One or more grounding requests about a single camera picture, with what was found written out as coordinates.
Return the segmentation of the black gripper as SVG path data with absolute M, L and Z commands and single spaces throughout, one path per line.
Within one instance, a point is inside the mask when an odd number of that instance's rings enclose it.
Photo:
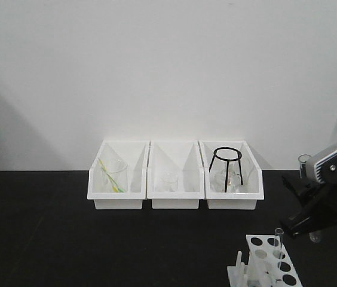
M 292 175 L 281 178 L 303 208 L 291 217 L 280 219 L 280 226 L 288 236 L 295 239 L 337 225 L 337 184 L 319 184 Z

